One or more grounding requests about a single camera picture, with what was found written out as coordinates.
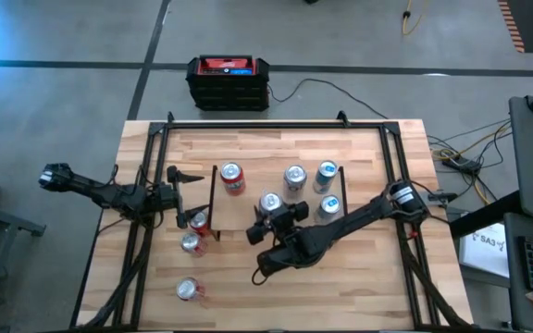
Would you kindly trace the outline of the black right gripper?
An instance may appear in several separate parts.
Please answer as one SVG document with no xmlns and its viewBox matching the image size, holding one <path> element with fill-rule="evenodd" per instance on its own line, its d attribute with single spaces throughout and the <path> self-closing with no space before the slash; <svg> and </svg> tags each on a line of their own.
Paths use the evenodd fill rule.
<svg viewBox="0 0 533 333">
<path fill-rule="evenodd" d="M 246 236 L 250 244 L 257 244 L 264 240 L 268 232 L 272 232 L 276 240 L 283 238 L 296 229 L 295 222 L 305 220 L 309 215 L 307 202 L 287 203 L 283 202 L 279 209 L 263 216 L 260 209 L 254 206 L 255 222 L 246 229 Z"/>
</svg>

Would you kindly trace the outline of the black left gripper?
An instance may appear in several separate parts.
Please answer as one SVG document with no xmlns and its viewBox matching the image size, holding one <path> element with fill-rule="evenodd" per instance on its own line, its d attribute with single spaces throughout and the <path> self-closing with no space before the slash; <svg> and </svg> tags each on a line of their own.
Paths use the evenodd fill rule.
<svg viewBox="0 0 533 333">
<path fill-rule="evenodd" d="M 201 205 L 188 209 L 184 212 L 182 195 L 180 194 L 180 183 L 191 183 L 203 180 L 203 176 L 187 175 L 179 171 L 175 166 L 167 168 L 168 184 L 160 183 L 156 188 L 156 207 L 155 210 L 160 216 L 158 228 L 164 221 L 164 212 L 170 209 L 176 210 L 177 227 L 186 229 L 188 226 L 187 220 L 193 219 L 197 214 L 206 210 L 209 205 Z"/>
</svg>

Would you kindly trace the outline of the silver Diet Coke can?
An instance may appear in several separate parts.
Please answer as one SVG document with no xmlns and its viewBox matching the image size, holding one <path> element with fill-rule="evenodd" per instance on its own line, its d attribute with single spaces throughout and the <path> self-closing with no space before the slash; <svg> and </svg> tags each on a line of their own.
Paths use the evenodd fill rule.
<svg viewBox="0 0 533 333">
<path fill-rule="evenodd" d="M 262 216 L 267 216 L 282 205 L 283 201 L 278 194 L 265 191 L 258 201 L 258 210 Z"/>
<path fill-rule="evenodd" d="M 300 165 L 289 166 L 283 176 L 284 198 L 295 200 L 300 198 L 304 192 L 304 186 L 307 181 L 307 173 Z"/>
</svg>

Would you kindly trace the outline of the red strawberry Fanta can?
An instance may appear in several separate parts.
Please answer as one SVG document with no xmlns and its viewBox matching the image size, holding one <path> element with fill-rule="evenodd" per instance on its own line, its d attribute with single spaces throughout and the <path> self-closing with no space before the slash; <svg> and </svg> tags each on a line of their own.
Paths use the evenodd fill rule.
<svg viewBox="0 0 533 333">
<path fill-rule="evenodd" d="M 220 178 L 225 190 L 230 195 L 240 195 L 245 190 L 245 178 L 242 167 L 235 162 L 227 162 L 220 169 Z"/>
<path fill-rule="evenodd" d="M 189 225 L 196 233 L 203 237 L 207 237 L 211 234 L 211 230 L 208 226 L 207 215 L 203 211 L 196 213 L 191 218 Z"/>
</svg>

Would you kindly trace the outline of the blue silver Red Bull can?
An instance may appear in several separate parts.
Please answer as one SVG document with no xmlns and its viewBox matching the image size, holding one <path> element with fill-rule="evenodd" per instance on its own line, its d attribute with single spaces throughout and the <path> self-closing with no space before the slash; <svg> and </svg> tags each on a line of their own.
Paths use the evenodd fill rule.
<svg viewBox="0 0 533 333">
<path fill-rule="evenodd" d="M 318 204 L 314 220 L 317 225 L 327 225 L 341 215 L 341 201 L 335 195 L 324 196 Z"/>
<path fill-rule="evenodd" d="M 326 193 L 338 173 L 338 165 L 331 160 L 322 161 L 316 171 L 313 189 L 316 193 Z"/>
</svg>

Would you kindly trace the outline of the red Coca-Cola can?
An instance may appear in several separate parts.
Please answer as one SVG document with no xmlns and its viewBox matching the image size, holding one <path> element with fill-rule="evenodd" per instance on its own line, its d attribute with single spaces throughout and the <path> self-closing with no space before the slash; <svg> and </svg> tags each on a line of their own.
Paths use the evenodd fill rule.
<svg viewBox="0 0 533 333">
<path fill-rule="evenodd" d="M 196 232 L 184 234 L 180 240 L 180 247 L 184 252 L 197 257 L 201 257 L 207 252 L 206 240 Z"/>
</svg>

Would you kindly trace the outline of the red soda can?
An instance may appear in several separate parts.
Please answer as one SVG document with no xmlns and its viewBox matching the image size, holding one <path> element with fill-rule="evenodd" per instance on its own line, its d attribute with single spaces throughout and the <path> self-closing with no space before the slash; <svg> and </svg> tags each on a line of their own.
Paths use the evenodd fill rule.
<svg viewBox="0 0 533 333">
<path fill-rule="evenodd" d="M 205 296 L 205 287 L 193 277 L 182 279 L 176 287 L 176 295 L 183 301 L 199 301 Z"/>
</svg>

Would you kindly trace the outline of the black and red power box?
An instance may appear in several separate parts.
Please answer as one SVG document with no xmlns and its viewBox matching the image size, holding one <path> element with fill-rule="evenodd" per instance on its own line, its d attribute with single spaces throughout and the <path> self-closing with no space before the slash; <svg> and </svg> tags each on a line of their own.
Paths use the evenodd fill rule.
<svg viewBox="0 0 533 333">
<path fill-rule="evenodd" d="M 200 55 L 187 65 L 195 106 L 204 111 L 255 111 L 269 107 L 270 65 L 251 55 Z"/>
</svg>

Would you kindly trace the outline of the black power strip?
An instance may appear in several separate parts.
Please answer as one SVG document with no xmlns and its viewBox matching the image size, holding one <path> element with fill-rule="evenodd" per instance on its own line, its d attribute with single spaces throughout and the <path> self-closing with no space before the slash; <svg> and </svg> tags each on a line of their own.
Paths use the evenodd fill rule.
<svg viewBox="0 0 533 333">
<path fill-rule="evenodd" d="M 462 156 L 450 158 L 441 162 L 444 166 L 454 169 L 460 173 L 475 176 L 479 173 L 482 165 L 476 160 L 469 160 Z"/>
</svg>

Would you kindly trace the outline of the black diagonal support beam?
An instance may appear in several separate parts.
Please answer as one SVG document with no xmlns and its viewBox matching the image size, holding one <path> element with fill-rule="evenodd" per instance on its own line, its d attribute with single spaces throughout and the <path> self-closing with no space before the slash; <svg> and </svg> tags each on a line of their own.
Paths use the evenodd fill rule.
<svg viewBox="0 0 533 333">
<path fill-rule="evenodd" d="M 514 191 L 494 203 L 455 219 L 450 223 L 451 234 L 455 239 L 464 237 L 502 221 L 506 213 L 522 213 L 519 191 Z"/>
</svg>

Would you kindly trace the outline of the white printed paper sheet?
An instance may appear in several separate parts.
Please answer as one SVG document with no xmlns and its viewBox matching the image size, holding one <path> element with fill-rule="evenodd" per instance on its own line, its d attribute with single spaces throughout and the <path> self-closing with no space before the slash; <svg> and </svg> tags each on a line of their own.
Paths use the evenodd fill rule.
<svg viewBox="0 0 533 333">
<path fill-rule="evenodd" d="M 509 265 L 504 225 L 493 224 L 462 237 L 459 242 L 459 263 L 508 278 Z"/>
</svg>

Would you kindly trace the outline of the dark grey desk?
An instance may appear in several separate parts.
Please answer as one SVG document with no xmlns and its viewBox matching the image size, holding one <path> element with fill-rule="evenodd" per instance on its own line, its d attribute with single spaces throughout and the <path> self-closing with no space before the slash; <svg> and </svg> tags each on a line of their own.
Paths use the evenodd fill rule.
<svg viewBox="0 0 533 333">
<path fill-rule="evenodd" d="M 533 217 L 506 213 L 503 223 L 509 266 L 512 325 L 516 330 L 533 332 L 533 303 L 526 297 L 530 289 L 527 287 L 529 274 L 524 246 L 525 238 L 533 239 Z"/>
</svg>

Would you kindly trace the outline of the wooden shelf with black frame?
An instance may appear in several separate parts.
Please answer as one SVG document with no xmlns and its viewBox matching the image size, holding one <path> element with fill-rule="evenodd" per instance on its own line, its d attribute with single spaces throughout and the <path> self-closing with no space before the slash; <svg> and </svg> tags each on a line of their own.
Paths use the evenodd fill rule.
<svg viewBox="0 0 533 333">
<path fill-rule="evenodd" d="M 299 222 L 301 226 L 320 224 L 323 220 L 317 216 L 316 211 L 325 196 L 334 195 L 339 202 L 339 212 L 335 218 L 348 213 L 347 192 L 345 185 L 344 168 L 341 166 L 335 179 L 332 181 L 326 193 L 316 193 L 314 190 L 314 175 L 316 170 L 313 167 L 307 169 L 308 179 L 304 189 L 298 194 L 287 192 L 283 180 L 283 168 L 267 170 L 243 170 L 245 189 L 242 194 L 229 195 L 219 175 L 215 175 L 215 187 L 212 195 L 211 207 L 211 227 L 215 231 L 221 232 L 221 239 L 225 239 L 226 231 L 241 231 L 251 227 L 256 216 L 254 207 L 258 206 L 263 194 L 274 192 L 281 197 L 286 204 L 296 204 L 306 201 L 309 205 L 309 216 L 306 220 Z"/>
</svg>

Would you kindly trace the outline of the black aluminium table frame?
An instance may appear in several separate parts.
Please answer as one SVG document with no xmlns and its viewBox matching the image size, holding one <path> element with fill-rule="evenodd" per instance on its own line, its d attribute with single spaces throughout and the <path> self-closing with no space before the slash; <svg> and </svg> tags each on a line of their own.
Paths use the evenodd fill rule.
<svg viewBox="0 0 533 333">
<path fill-rule="evenodd" d="M 313 167 L 326 159 L 344 168 L 347 204 L 356 209 L 379 194 L 389 177 L 409 178 L 431 189 L 437 176 L 421 120 L 177 122 L 167 136 L 167 165 L 203 180 L 186 184 L 186 207 L 210 204 L 215 175 L 227 162 L 242 169 Z M 250 245 L 245 231 L 226 231 L 194 257 L 180 248 L 182 230 L 173 212 L 153 233 L 143 287 L 141 329 L 366 330 L 413 327 L 397 227 L 383 220 L 335 244 L 307 269 L 287 269 L 263 280 L 255 257 L 267 243 Z M 176 287 L 196 278 L 199 301 L 183 301 Z"/>
</svg>

